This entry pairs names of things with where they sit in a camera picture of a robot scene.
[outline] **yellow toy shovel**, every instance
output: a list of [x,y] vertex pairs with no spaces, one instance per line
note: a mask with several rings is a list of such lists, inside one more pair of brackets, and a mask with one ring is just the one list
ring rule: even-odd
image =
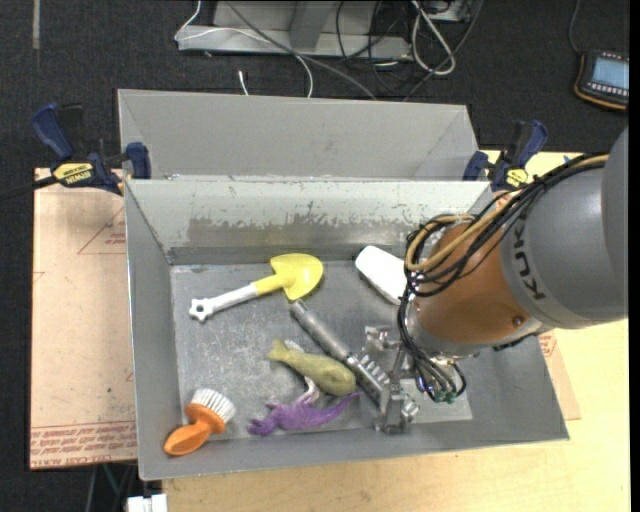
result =
[[212,299],[193,299],[189,314],[204,322],[221,309],[271,293],[280,288],[289,300],[297,300],[313,290],[322,278],[322,262],[309,254],[282,254],[269,261],[272,276]]

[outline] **electrical cable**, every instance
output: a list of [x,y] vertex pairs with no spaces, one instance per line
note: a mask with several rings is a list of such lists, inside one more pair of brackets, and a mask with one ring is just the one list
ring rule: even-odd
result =
[[[198,3],[198,8],[196,9],[196,13],[199,12],[199,10],[200,10],[200,2]],[[191,35],[191,36],[185,36],[185,37],[178,38],[177,37],[178,33],[181,30],[183,30],[184,27],[186,27],[189,23],[191,23],[191,21],[193,21],[193,19],[195,19],[195,16],[196,16],[196,14],[194,14],[194,16],[191,16],[191,18],[189,18],[189,21],[187,21],[180,28],[180,30],[178,30],[178,32],[176,32],[176,34],[173,37],[173,39],[176,42],[188,41],[189,39],[196,39],[198,37],[203,37],[203,36],[205,36],[207,34],[212,34],[212,33],[215,33],[215,32],[233,32],[235,34],[241,34],[244,37],[248,37],[250,39],[253,39],[254,41],[258,41],[258,42],[263,43],[263,44],[273,45],[273,43],[270,40],[268,40],[268,39],[266,39],[264,37],[258,37],[258,36],[254,35],[254,34],[251,34],[250,32],[246,32],[246,31],[244,31],[242,29],[234,28],[234,27],[214,27],[214,28],[207,29],[204,32],[200,32],[199,34],[194,34],[194,35]],[[313,94],[313,73],[311,73],[311,70],[309,69],[309,66],[307,66],[307,63],[304,61],[304,59],[301,56],[299,56],[299,55],[293,55],[293,56],[296,58],[296,60],[298,62],[300,62],[300,64],[302,64],[302,66],[304,67],[305,71],[307,72],[307,75],[309,77],[309,91],[307,92],[307,98],[311,98],[311,95]],[[242,88],[245,91],[245,94],[248,95],[249,93],[246,92],[246,87],[244,87],[243,80],[241,80],[241,82],[242,82],[241,85],[243,85]]]
[[529,336],[531,336],[531,334],[526,334],[524,335],[522,338],[518,338],[515,341],[511,341],[509,343],[505,343],[504,345],[498,345],[496,347],[492,347],[494,352],[501,352],[507,348],[512,348],[515,347],[516,345],[519,345],[520,343],[522,343],[524,340],[526,340]]
[[191,23],[193,23],[193,20],[195,20],[198,15],[200,14],[200,9],[202,8],[202,0],[198,0],[198,3],[196,5],[196,10],[195,12],[191,15],[191,18],[189,18],[187,21],[185,21],[182,26],[176,31],[176,33],[173,35],[173,40],[177,43],[178,41],[180,41],[178,39],[178,34],[180,32],[182,32],[186,27],[188,27],[189,25],[191,25]]
[[[433,24],[433,22],[431,21],[431,18],[429,18],[429,15],[425,12],[425,10],[417,2],[417,0],[413,0],[411,4],[418,11],[418,15],[416,16],[416,21],[413,24],[413,30],[411,32],[411,51],[413,53],[413,58],[415,59],[416,63],[422,69],[424,69],[427,73],[433,73],[437,76],[450,75],[456,68],[456,60],[453,53],[451,52],[451,48],[449,48],[449,45],[445,41],[444,37],[442,37],[442,34],[440,33],[440,31]],[[420,26],[421,19],[424,20],[424,22],[427,24],[431,32],[433,32],[433,35],[436,36],[436,39],[438,40],[442,48],[444,48],[445,52],[447,53],[447,57],[445,58],[445,60],[443,60],[440,63],[440,65],[438,65],[438,67],[435,69],[425,64],[425,62],[422,60],[422,58],[418,53],[418,28]],[[443,67],[444,64],[446,64],[447,62],[450,62],[449,67],[444,71],[441,71],[440,68]]]
[[[381,1],[378,1],[376,3],[376,6],[373,9],[373,18],[375,18],[376,13],[378,12],[378,9],[379,9],[381,3],[382,3]],[[354,53],[352,53],[350,55],[347,55],[347,52],[346,52],[346,50],[344,48],[344,44],[343,44],[343,41],[342,41],[342,32],[340,30],[340,13],[342,12],[342,8],[344,7],[344,4],[345,4],[345,2],[344,2],[344,0],[342,0],[342,2],[340,2],[340,4],[338,5],[338,8],[336,9],[336,16],[335,16],[335,20],[336,20],[336,38],[338,39],[338,45],[340,46],[340,53],[342,54],[343,61],[354,59],[354,58],[359,57],[360,55],[362,55],[364,52],[370,51],[371,48],[376,46],[385,37],[387,37],[389,35],[389,32],[391,32],[391,30],[393,29],[393,27],[400,21],[400,15],[398,15],[396,20],[389,26],[387,31],[384,34],[378,36],[378,38],[375,39],[375,40],[371,39],[371,32],[369,32],[369,40],[368,40],[367,44],[365,46],[363,46],[362,48],[360,48],[359,50],[355,51]]]
[[242,71],[238,70],[238,78],[240,79],[240,86],[242,87],[242,90],[244,91],[244,95],[245,96],[249,96],[249,91],[247,91],[247,86],[244,84],[244,75],[242,74]]
[[238,16],[238,18],[240,18],[251,30],[253,30],[256,34],[260,35],[260,37],[263,37],[264,39],[266,39],[267,41],[271,42],[274,46],[280,48],[281,50],[293,55],[293,56],[297,56],[301,59],[304,59],[307,62],[313,63],[316,66],[319,66],[321,68],[326,69],[327,71],[330,71],[331,73],[334,73],[335,75],[338,75],[339,77],[343,78],[344,80],[350,82],[352,85],[356,86],[358,89],[360,89],[362,92],[364,92],[369,98],[371,98],[372,100],[377,100],[377,98],[374,96],[374,94],[364,85],[362,85],[360,82],[358,82],[356,79],[350,77],[349,75],[347,75],[346,73],[343,73],[342,71],[329,66],[328,64],[325,64],[324,62],[321,62],[317,59],[313,59],[311,57],[309,57],[308,55],[302,55],[301,53],[297,52],[296,50],[294,50],[293,48],[289,48],[286,45],[281,44],[280,42],[276,41],[275,39],[269,37],[268,35],[266,35],[262,30],[260,30],[259,28],[257,28],[253,23],[251,23],[241,12],[238,11],[238,9],[231,3],[231,2],[225,2],[229,8],[236,14],[236,16]]
[[89,481],[89,492],[87,493],[87,502],[84,507],[84,512],[91,512],[93,508],[93,495],[96,487],[96,476],[98,474],[98,466],[93,466],[93,471],[91,472],[91,480]]
[[[477,20],[478,20],[478,18],[480,16],[480,10],[482,9],[483,1],[484,0],[478,0],[478,6],[476,7],[476,15],[471,19],[471,21],[469,21],[469,24],[467,25],[467,29],[466,29],[464,35],[462,36],[460,41],[458,41],[458,43],[455,45],[453,50],[451,50],[452,55],[456,55],[458,53],[458,51],[460,50],[460,48],[462,47],[462,45],[469,38],[469,35],[471,34],[472,29],[476,25],[476,22],[477,22]],[[444,65],[447,63],[447,60],[448,60],[447,58],[443,59],[437,66],[434,67],[434,70],[440,70],[442,67],[444,67]],[[418,91],[418,89],[420,89],[420,87],[422,87],[433,76],[434,76],[433,73],[427,73],[417,84],[415,84],[411,88],[411,90],[405,95],[405,97],[402,99],[402,101],[403,102],[409,101],[409,99],[411,99],[411,97]]]
[[129,476],[129,482],[127,483],[127,490],[126,493],[124,495],[124,499],[125,501],[127,501],[129,499],[129,497],[131,496],[131,491],[133,490],[133,484],[136,481],[136,466],[134,466],[134,469],[131,471],[131,474]]
[[116,482],[116,478],[113,476],[113,472],[109,469],[107,464],[102,464],[102,469],[107,475],[107,480],[109,480],[109,485],[111,485],[111,489],[114,494],[118,494],[118,482]]
[[[376,18],[376,13],[378,11],[378,8],[380,6],[381,2],[378,2],[376,4],[376,7],[373,10],[373,15],[371,18],[371,26],[373,27],[373,23],[375,21]],[[394,22],[397,23],[397,21],[400,19],[400,15],[398,15],[398,18],[396,19],[396,21]],[[371,31],[369,32],[369,43],[371,43]],[[371,70],[373,71],[373,76],[375,77],[375,79],[385,88],[387,89],[389,92],[391,92],[392,94],[395,94],[396,96],[403,96],[404,93],[398,91],[396,88],[392,87],[391,85],[389,85],[385,80],[383,80],[383,78],[380,76],[379,72],[378,72],[378,66],[377,63],[374,61],[373,59],[373,54],[371,52],[371,48],[372,45],[369,44],[368,45],[368,57],[369,57],[369,66],[371,68]],[[396,57],[395,62],[399,64],[399,61],[397,59],[401,58],[402,56]],[[413,67],[415,65],[415,62],[411,62],[411,66]]]
[[32,183],[29,183],[28,185],[23,185],[21,187],[13,188],[7,192],[2,192],[0,194],[0,202],[13,199],[14,197],[18,197],[23,194],[28,194],[29,192],[33,192],[34,190],[38,190],[40,188],[53,185],[54,183],[58,183],[58,180],[56,180],[54,176],[48,176],[47,178],[34,181]]
[[122,479],[120,480],[120,488],[118,489],[118,494],[113,500],[113,504],[111,505],[111,511],[117,512],[119,509],[122,509],[122,500],[124,498],[125,490],[128,488],[129,479],[131,478],[131,472],[135,471],[135,466],[128,465],[124,470],[122,475]]
[[[400,339],[414,359],[416,385],[419,389],[427,392],[433,400],[438,401],[442,399],[449,401],[454,396],[459,396],[466,388],[466,378],[460,367],[455,363],[455,360],[453,360],[453,370],[461,382],[461,385],[458,386],[450,376],[438,368],[438,364],[433,360],[438,355],[447,357],[446,354],[428,354],[416,345],[413,337],[408,332],[406,323],[406,314],[411,303],[411,296],[430,297],[436,295],[448,286],[451,286],[455,281],[475,271],[482,261],[486,259],[488,254],[499,246],[500,241],[514,226],[514,223],[511,222],[514,217],[522,215],[523,211],[526,212],[531,208],[542,194],[565,179],[581,172],[602,168],[607,158],[608,155],[606,154],[580,155],[552,169],[542,177],[535,177],[533,182],[522,187],[522,189],[512,195],[505,204],[495,208],[493,211],[490,211],[491,208],[495,205],[496,201],[504,197],[504,194],[495,197],[478,215],[438,215],[409,234],[407,237],[405,256],[405,276],[407,282],[398,308],[397,323],[400,331]],[[456,237],[456,239],[450,242],[445,248],[439,249],[433,257],[430,256],[426,260],[421,259],[420,253],[429,237],[461,221],[469,224],[462,234]],[[482,258],[482,261],[475,263],[473,268],[463,273],[471,257],[491,241],[497,233],[500,233],[498,241],[492,244],[489,251],[487,251]],[[462,256],[459,256],[446,268],[439,268],[455,248],[476,234],[477,236]],[[429,291],[421,291],[419,288],[425,283],[436,284],[437,286]],[[442,393],[437,394],[426,385],[427,379],[425,378],[425,371],[431,375],[434,385],[437,385],[439,391]]]
[[573,9],[573,15],[571,16],[571,21],[569,22],[569,44],[574,52],[578,55],[582,54],[582,51],[576,46],[576,43],[573,39],[573,25],[576,22],[576,17],[578,16],[578,10],[580,9],[580,0],[576,0],[576,6]]

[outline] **purple rubber toy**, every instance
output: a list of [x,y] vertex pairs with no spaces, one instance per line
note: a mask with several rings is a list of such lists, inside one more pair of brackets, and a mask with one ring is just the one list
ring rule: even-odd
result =
[[268,436],[277,427],[283,430],[307,430],[316,428],[336,419],[342,411],[360,393],[351,393],[343,398],[338,405],[326,409],[316,409],[311,404],[315,401],[313,393],[306,392],[293,405],[268,403],[271,409],[264,420],[251,420],[248,430],[250,434]]

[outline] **orange brush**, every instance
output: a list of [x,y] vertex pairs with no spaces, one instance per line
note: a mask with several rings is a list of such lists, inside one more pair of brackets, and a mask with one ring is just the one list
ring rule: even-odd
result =
[[174,430],[164,443],[169,455],[186,455],[200,448],[210,434],[222,434],[236,414],[227,397],[213,389],[198,389],[184,408],[189,425]]

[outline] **bin floor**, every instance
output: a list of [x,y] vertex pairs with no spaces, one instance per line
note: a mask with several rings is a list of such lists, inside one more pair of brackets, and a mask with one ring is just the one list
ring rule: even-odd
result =
[[[366,326],[388,326],[395,336],[397,306],[389,304],[355,269],[353,261],[323,262],[320,285],[303,300],[349,345],[358,357],[368,353],[384,370],[393,362],[393,351],[371,350]],[[236,406],[235,419],[221,436],[211,439],[251,437],[247,425],[264,418],[267,402],[289,404],[305,391],[304,379],[284,363],[267,358],[273,339],[291,339],[305,352],[324,353],[289,313],[283,291],[258,297],[210,316],[205,323],[189,315],[193,298],[214,297],[271,275],[268,264],[174,266],[171,288],[176,336],[180,398],[184,408],[199,387],[225,394]],[[420,406],[415,423],[471,420],[466,394],[454,404],[435,404],[419,393],[412,379],[403,388]],[[323,395],[315,407],[324,408],[339,399]],[[379,412],[364,392],[340,417],[317,430],[371,428]],[[274,434],[294,432],[276,430]]]

